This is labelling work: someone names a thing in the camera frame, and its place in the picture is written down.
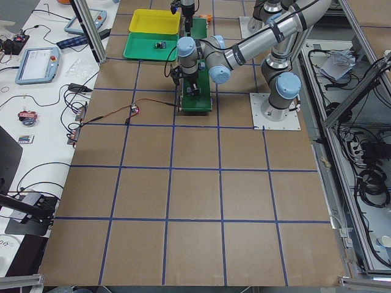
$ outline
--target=black clamp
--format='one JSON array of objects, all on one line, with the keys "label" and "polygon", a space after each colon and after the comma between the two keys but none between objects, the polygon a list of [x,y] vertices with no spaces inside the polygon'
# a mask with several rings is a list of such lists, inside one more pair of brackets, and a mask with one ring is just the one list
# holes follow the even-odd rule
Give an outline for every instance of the black clamp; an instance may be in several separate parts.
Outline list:
[{"label": "black clamp", "polygon": [[283,36],[283,33],[280,31],[279,27],[275,24],[275,22],[270,22],[269,24],[271,31],[273,32],[276,40],[278,43],[281,43],[285,40],[285,37]]}]

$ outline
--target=metal profile rail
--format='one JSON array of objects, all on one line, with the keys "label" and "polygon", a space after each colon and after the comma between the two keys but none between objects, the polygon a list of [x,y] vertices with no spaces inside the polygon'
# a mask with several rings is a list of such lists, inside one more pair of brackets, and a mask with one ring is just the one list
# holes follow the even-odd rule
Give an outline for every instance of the metal profile rail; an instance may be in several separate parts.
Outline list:
[{"label": "metal profile rail", "polygon": [[43,275],[0,278],[0,290],[26,286],[43,286]]}]

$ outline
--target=vertical metal pole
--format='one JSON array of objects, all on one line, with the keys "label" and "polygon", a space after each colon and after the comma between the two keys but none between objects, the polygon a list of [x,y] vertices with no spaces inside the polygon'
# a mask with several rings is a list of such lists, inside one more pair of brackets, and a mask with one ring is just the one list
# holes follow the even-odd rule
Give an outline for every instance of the vertical metal pole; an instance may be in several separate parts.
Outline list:
[{"label": "vertical metal pole", "polygon": [[104,51],[102,41],[100,39],[98,30],[95,27],[90,10],[86,0],[70,0],[73,11],[80,22],[80,26],[88,40],[92,54],[98,63],[105,63],[107,61],[106,52]]}]

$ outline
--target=metal base plate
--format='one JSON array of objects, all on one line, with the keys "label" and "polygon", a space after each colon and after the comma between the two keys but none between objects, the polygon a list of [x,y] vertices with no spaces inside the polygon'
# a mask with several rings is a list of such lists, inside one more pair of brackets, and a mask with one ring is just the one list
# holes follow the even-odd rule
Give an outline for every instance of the metal base plate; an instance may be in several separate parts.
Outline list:
[{"label": "metal base plate", "polygon": [[[288,116],[280,121],[274,122],[265,118],[261,113],[261,105],[264,100],[269,98],[268,93],[250,93],[250,102],[251,102],[251,112],[252,112],[252,121],[254,124],[254,129],[257,130],[301,130],[300,122],[298,119],[298,113],[292,111],[288,113]],[[292,102],[290,109],[294,109],[295,105]]]},{"label": "metal base plate", "polygon": [[248,38],[253,34],[253,32],[249,31],[250,20],[251,16],[239,16],[240,33],[242,35],[242,38]]}]

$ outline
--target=small electronic component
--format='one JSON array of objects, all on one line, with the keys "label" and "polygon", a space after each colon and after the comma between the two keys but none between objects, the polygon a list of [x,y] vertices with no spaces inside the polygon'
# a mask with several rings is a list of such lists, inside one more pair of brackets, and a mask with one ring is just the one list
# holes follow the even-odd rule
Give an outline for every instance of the small electronic component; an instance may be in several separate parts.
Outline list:
[{"label": "small electronic component", "polygon": [[158,42],[155,44],[155,49],[166,49],[167,45],[165,42]]},{"label": "small electronic component", "polygon": [[34,111],[26,111],[25,109],[18,113],[19,121],[27,127],[35,125],[38,119],[38,114]]},{"label": "small electronic component", "polygon": [[72,129],[71,133],[68,136],[67,144],[73,145],[74,143],[76,143],[79,139],[79,135],[80,135],[80,127],[76,129]]},{"label": "small electronic component", "polygon": [[79,107],[78,112],[76,113],[75,121],[81,121],[84,119],[87,113],[87,107],[87,102],[85,102],[83,106]]}]

